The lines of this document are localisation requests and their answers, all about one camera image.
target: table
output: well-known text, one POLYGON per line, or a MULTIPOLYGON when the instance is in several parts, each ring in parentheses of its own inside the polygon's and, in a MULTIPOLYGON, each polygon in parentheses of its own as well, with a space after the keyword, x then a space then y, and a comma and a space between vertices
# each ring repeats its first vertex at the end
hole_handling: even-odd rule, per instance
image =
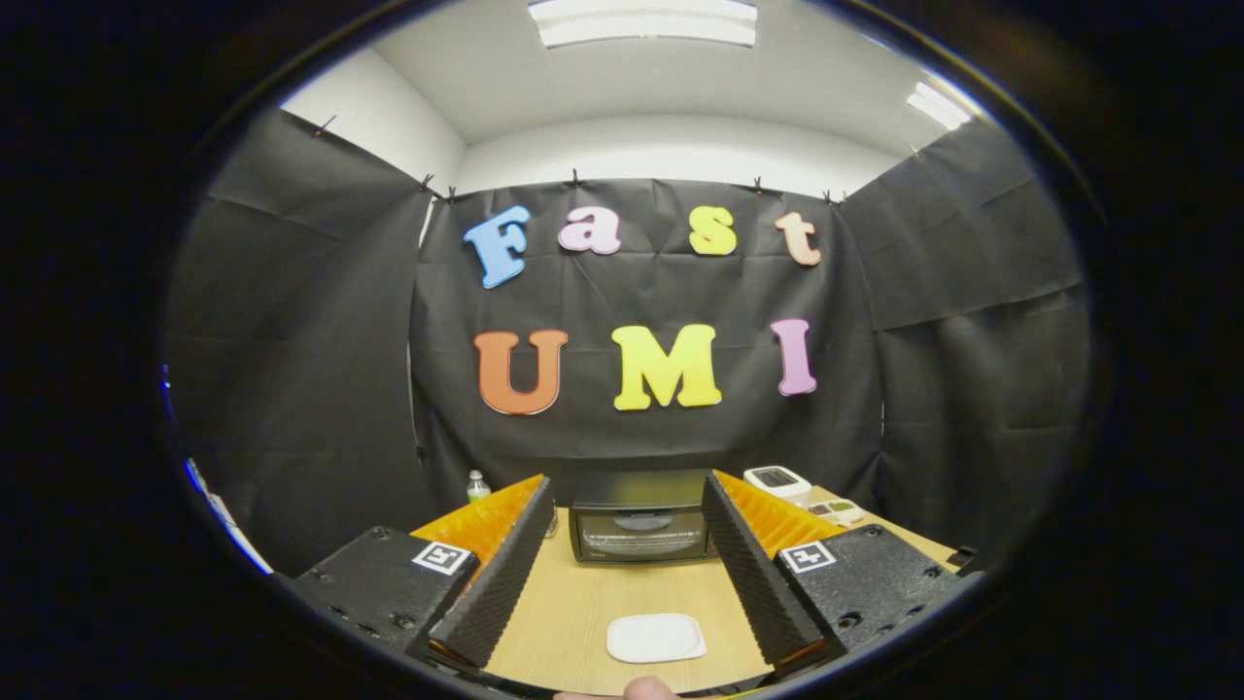
MULTIPOLYGON (((815 486, 812 502, 837 496, 815 486)), ((580 564, 570 546, 566 509, 557 532, 536 556, 522 596, 488 666, 490 674, 598 695, 621 695, 631 680, 659 676, 674 693, 715 688, 766 674, 739 597, 718 558, 668 564, 580 564), (624 664, 605 650, 611 622, 627 615, 683 613, 695 618, 708 653, 698 659, 624 664)), ((872 513, 852 526, 880 523, 947 569, 954 550, 872 513)))

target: black backdrop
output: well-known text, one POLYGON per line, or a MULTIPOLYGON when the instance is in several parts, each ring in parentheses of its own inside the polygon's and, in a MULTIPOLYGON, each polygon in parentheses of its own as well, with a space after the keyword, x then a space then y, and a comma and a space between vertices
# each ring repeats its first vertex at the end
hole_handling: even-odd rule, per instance
POLYGON ((881 513, 982 563, 1054 496, 1088 379, 1070 233, 1024 154, 969 122, 837 209, 881 358, 881 513))
POLYGON ((1088 325, 1071 237, 1024 155, 973 121, 846 201, 666 180, 511 187, 434 204, 419 250, 411 347, 417 420, 442 509, 466 472, 494 485, 535 472, 562 502, 591 469, 780 464, 928 537, 1003 553, 1064 471, 1087 380, 1088 325), (698 255, 688 214, 734 216, 738 247, 698 255), (463 234, 524 205, 525 269, 484 288, 463 234), (622 246, 559 245, 566 213, 618 213, 622 246), (820 264, 804 267, 774 221, 814 224, 820 264), (801 317, 809 395, 776 392, 781 358, 769 323, 801 317), (620 413, 612 328, 646 325, 669 349, 685 323, 717 329, 717 407, 653 404, 620 413), (486 408, 473 337, 519 336, 514 387, 535 384, 540 328, 570 334, 562 390, 535 417, 486 408), (882 434, 884 400, 884 435, 882 434))
POLYGON ((566 504, 591 469, 780 464, 985 561, 1061 474, 1086 377, 1085 303, 1054 203, 995 127, 965 124, 833 206, 588 180, 437 200, 425 231, 430 193, 313 131, 280 112, 251 127, 190 226, 167 328, 183 439, 279 571, 377 522, 415 527, 462 505, 471 469, 494 487, 544 472, 566 504), (484 288, 463 233, 515 204, 532 211, 526 269, 484 288), (702 204, 731 211, 729 255, 692 249, 702 204), (560 246, 583 205, 620 214, 621 250, 560 246), (787 211, 814 224, 819 264, 787 251, 774 224, 787 211), (811 325, 811 394, 778 392, 769 323, 786 317, 811 325), (616 410, 612 329, 648 326, 668 352, 687 323, 717 331, 723 402, 616 410), (474 336, 519 336, 513 384, 525 390, 527 334, 541 328, 570 336, 556 403, 490 410, 474 336))
POLYGON ((647 179, 513 187, 438 201, 419 250, 411 323, 419 435, 433 456, 438 502, 463 500, 469 469, 480 469, 494 486, 544 472, 559 502, 569 504, 592 469, 740 474, 779 464, 871 506, 866 475, 881 438, 877 356, 855 244, 830 221, 825 201, 809 196, 647 179), (463 233, 515 204, 532 213, 524 226, 526 267, 484 288, 463 233), (704 204, 733 214, 733 252, 692 249, 688 215, 704 204), (618 251, 561 247, 566 214, 585 205, 617 211, 618 251), (774 225, 791 210, 816 228, 810 244, 822 259, 814 266, 791 257, 774 225), (811 326, 806 346, 819 384, 811 394, 778 392, 781 353, 769 323, 787 317, 811 326), (688 323, 717 331, 720 404, 615 409, 622 361, 613 328, 647 326, 668 353, 688 323), (556 403, 534 417, 490 410, 478 390, 471 339, 484 331, 516 333, 513 382, 526 389, 536 382, 527 334, 540 328, 570 336, 556 403))
POLYGON ((406 328, 430 194, 274 111, 208 191, 173 270, 170 395, 208 487, 277 571, 415 527, 406 328))

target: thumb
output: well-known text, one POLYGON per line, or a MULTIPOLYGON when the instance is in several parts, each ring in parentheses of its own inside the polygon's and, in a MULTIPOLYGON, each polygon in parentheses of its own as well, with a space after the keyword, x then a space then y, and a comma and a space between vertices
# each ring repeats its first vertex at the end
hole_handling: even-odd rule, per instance
POLYGON ((646 675, 626 684, 624 700, 679 700, 673 690, 654 676, 646 675))

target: white wall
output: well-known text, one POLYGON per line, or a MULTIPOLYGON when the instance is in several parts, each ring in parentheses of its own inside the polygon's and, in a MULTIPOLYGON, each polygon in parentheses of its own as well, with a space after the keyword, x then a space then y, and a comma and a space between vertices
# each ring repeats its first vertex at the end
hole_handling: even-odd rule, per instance
POLYGON ((542 126, 471 144, 458 191, 578 177, 753 183, 820 196, 855 191, 902 160, 855 140, 765 122, 626 116, 542 126))
POLYGON ((449 122, 379 53, 364 48, 281 104, 304 119, 387 160, 411 177, 435 175, 433 189, 454 184, 466 144, 449 122))

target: black device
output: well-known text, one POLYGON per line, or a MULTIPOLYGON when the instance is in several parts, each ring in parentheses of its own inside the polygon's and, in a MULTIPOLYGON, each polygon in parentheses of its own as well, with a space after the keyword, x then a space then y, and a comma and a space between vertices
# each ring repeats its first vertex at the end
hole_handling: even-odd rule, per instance
POLYGON ((964 582, 876 523, 784 550, 774 564, 817 628, 847 650, 919 618, 964 582))
POLYGON ((290 584, 342 629, 424 658, 478 567, 471 552, 376 526, 290 584))
POLYGON ((596 472, 570 506, 575 560, 649 563, 717 556, 700 506, 707 470, 596 472))

